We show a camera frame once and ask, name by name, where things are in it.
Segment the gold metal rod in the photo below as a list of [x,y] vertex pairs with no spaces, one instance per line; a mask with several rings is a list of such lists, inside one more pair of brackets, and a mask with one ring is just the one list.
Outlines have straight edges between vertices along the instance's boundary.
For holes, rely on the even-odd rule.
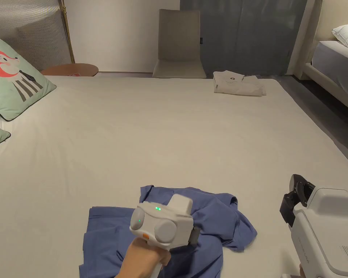
[[66,33],[67,33],[67,40],[68,40],[68,48],[70,50],[70,55],[71,55],[71,62],[75,64],[75,56],[73,55],[73,50],[72,50],[72,44],[71,44],[71,37],[70,37],[70,30],[68,28],[68,20],[67,20],[67,10],[66,10],[66,5],[65,5],[65,0],[62,0],[61,3],[61,10],[63,14],[63,18],[65,21],[65,27],[66,27]]

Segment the chair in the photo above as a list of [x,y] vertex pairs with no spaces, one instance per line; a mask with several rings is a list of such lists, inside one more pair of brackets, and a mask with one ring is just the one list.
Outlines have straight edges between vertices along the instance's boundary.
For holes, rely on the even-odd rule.
[[206,78],[200,60],[200,11],[160,10],[155,78]]

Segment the white bedsheet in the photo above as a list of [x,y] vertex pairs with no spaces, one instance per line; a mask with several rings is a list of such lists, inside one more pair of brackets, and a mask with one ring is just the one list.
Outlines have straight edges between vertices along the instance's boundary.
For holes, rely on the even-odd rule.
[[338,41],[318,42],[312,66],[348,94],[348,48]]
[[222,277],[298,273],[279,207],[293,173],[348,190],[348,160],[275,80],[267,96],[212,80],[49,77],[58,88],[3,128],[0,277],[79,276],[88,209],[135,207],[141,186],[229,192],[258,231]]

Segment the floor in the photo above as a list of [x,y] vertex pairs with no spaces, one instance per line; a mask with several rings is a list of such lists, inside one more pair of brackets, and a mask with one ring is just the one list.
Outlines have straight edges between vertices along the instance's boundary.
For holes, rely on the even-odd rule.
[[[151,73],[98,73],[99,77],[152,77]],[[300,108],[348,159],[348,108],[313,81],[292,76],[260,76],[277,80]]]

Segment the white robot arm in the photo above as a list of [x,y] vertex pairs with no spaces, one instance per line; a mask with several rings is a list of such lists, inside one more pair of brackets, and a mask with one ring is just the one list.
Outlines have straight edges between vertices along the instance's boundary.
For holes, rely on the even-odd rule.
[[306,277],[348,278],[348,192],[315,187],[299,175],[290,190],[280,212]]

